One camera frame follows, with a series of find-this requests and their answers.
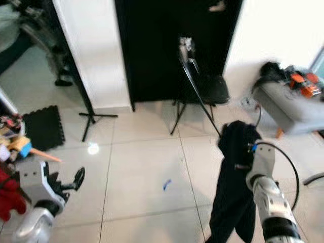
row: white wall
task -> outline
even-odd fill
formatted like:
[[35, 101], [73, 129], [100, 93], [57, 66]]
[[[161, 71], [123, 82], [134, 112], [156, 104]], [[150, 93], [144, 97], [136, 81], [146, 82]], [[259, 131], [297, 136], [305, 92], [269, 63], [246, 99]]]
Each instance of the white wall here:
[[130, 107], [114, 0], [53, 2], [93, 107]]
[[231, 97], [249, 94], [267, 60], [309, 67], [323, 41], [323, 0], [245, 0], [224, 70]]

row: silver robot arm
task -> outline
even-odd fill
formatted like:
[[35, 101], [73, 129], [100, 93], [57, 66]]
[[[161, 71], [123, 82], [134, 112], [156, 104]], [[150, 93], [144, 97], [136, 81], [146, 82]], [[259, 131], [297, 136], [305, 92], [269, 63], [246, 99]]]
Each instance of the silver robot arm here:
[[260, 144], [254, 149], [246, 183], [253, 192], [266, 243], [303, 243], [291, 207], [272, 178], [275, 148]]
[[74, 182], [62, 185], [58, 173], [49, 174], [46, 162], [29, 161], [19, 164], [20, 186], [32, 200], [33, 210], [26, 215], [13, 233], [13, 243], [48, 243], [54, 218], [64, 210], [70, 194], [64, 190], [78, 190], [85, 177], [81, 168]]

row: black chair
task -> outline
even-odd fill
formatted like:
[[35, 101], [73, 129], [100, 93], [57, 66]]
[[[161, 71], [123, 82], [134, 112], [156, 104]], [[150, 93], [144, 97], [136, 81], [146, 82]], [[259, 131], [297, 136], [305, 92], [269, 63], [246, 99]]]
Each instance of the black chair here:
[[[180, 93], [173, 103], [177, 105], [177, 119], [171, 130], [171, 135], [174, 133], [187, 104], [190, 103], [200, 104], [216, 132], [220, 135], [214, 123], [212, 106], [216, 106], [216, 104], [225, 104], [229, 101], [226, 82], [221, 75], [205, 74], [203, 69], [200, 70], [196, 60], [190, 58], [194, 52], [191, 44], [186, 43], [185, 40], [181, 41], [181, 38], [179, 45], [179, 61], [185, 75], [181, 80]], [[206, 110], [205, 104], [210, 106], [211, 114]]]

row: red cloth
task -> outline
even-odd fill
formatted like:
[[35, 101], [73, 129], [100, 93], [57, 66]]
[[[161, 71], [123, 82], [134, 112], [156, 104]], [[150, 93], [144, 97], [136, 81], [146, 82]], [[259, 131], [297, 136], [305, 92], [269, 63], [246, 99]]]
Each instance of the red cloth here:
[[[0, 169], [0, 184], [9, 176]], [[8, 181], [0, 189], [0, 218], [5, 222], [10, 219], [10, 210], [15, 209], [19, 214], [26, 212], [25, 199], [18, 193], [19, 184], [16, 180]]]

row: gray ottoman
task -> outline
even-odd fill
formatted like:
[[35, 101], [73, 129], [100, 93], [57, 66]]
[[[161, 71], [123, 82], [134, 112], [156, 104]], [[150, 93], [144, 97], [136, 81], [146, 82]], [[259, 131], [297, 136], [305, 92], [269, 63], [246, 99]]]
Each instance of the gray ottoman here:
[[320, 96], [306, 99], [299, 91], [275, 82], [257, 87], [253, 96], [285, 133], [324, 129], [324, 102]]

